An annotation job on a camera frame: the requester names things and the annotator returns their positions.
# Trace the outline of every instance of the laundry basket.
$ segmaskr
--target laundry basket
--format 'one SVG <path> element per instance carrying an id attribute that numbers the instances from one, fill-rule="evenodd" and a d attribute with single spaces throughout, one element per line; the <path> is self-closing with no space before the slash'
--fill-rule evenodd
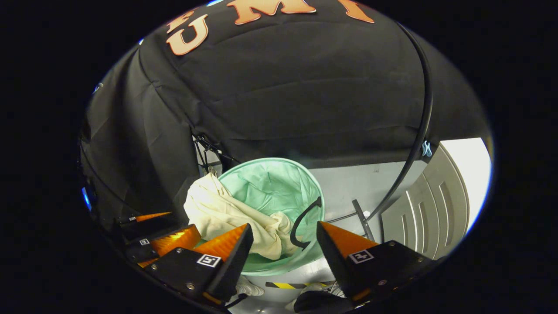
<path id="1" fill-rule="evenodd" d="M 316 178 L 301 164 L 283 158 L 262 158 L 238 165 L 219 177 L 219 181 L 235 199 L 271 215 L 283 212 L 293 223 L 318 197 L 321 207 L 315 206 L 300 222 L 296 236 L 309 242 L 291 256 L 271 260 L 259 254 L 249 254 L 242 269 L 243 275 L 280 275 L 312 262 L 321 254 L 316 239 L 316 222 L 325 217 L 324 195 Z"/>

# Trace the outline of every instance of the yellow and black tape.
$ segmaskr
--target yellow and black tape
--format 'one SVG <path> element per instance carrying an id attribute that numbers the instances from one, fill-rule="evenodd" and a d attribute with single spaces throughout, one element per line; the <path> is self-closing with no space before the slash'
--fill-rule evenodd
<path id="1" fill-rule="evenodd" d="M 335 283 L 335 280 L 317 282 L 321 284 L 322 287 L 327 287 Z M 282 282 L 266 282 L 266 287 L 279 288 L 279 289 L 304 289 L 307 286 L 314 283 L 282 283 Z"/>

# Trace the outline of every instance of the orange letter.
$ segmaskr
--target orange letter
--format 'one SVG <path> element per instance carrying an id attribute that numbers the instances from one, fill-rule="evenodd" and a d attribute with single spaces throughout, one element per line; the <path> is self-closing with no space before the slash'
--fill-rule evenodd
<path id="1" fill-rule="evenodd" d="M 351 0 L 339 0 L 341 4 L 347 9 L 347 15 L 368 23 L 374 23 L 374 20 L 366 16 L 364 12 L 358 7 L 358 4 Z"/>
<path id="2" fill-rule="evenodd" d="M 194 50 L 194 48 L 199 46 L 205 40 L 209 32 L 208 26 L 205 23 L 206 17 L 207 14 L 204 14 L 193 20 L 192 23 L 188 24 L 188 26 L 193 26 L 194 31 L 196 31 L 196 38 L 194 38 L 191 42 L 184 42 L 184 39 L 182 38 L 182 32 L 184 32 L 184 28 L 172 34 L 172 36 L 167 39 L 167 43 L 171 45 L 171 50 L 175 55 L 185 55 Z"/>
<path id="3" fill-rule="evenodd" d="M 227 7 L 234 7 L 238 13 L 238 19 L 234 21 L 236 25 L 242 25 L 259 19 L 262 15 L 254 13 L 256 9 L 267 15 L 275 15 L 279 3 L 283 4 L 281 12 L 291 13 L 313 13 L 316 9 L 309 6 L 304 0 L 235 0 L 229 2 Z"/>
<path id="4" fill-rule="evenodd" d="M 184 13 L 183 15 L 174 19 L 172 22 L 168 23 L 167 25 L 169 27 L 169 30 L 167 31 L 167 34 L 172 32 L 175 28 L 179 27 L 180 24 L 186 22 L 188 20 L 188 17 L 190 17 L 192 14 L 194 14 L 194 10 L 192 10 L 188 13 Z"/>

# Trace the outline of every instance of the cream towel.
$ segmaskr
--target cream towel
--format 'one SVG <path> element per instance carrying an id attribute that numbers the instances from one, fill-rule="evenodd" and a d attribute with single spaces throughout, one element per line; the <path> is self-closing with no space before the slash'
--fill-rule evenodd
<path id="1" fill-rule="evenodd" d="M 289 238 L 292 222 L 280 208 L 271 216 L 258 212 L 234 199 L 213 173 L 192 184 L 184 210 L 204 240 L 249 223 L 254 236 L 250 253 L 277 260 L 282 254 L 291 256 L 298 248 Z"/>

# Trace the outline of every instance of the gray floor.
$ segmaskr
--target gray floor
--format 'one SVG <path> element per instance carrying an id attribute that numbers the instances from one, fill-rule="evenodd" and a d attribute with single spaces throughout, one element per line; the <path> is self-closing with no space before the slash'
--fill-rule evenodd
<path id="1" fill-rule="evenodd" d="M 386 195 L 399 175 L 404 162 L 374 165 L 360 165 L 343 168 L 310 169 L 320 183 L 325 198 L 325 221 L 354 212 L 352 200 L 357 199 L 364 212 L 372 212 Z M 393 203 L 419 177 L 426 163 L 416 161 L 398 190 L 390 198 Z M 355 215 L 333 223 L 358 235 L 364 235 L 362 225 Z M 379 219 L 372 218 L 369 226 L 376 241 L 380 240 Z M 255 277 L 248 279 L 266 292 L 260 297 L 248 297 L 229 310 L 233 314 L 291 313 L 284 306 L 295 299 L 301 289 L 280 289 L 266 287 L 265 282 L 317 283 L 335 280 L 327 261 L 322 257 L 303 267 L 279 276 Z"/>

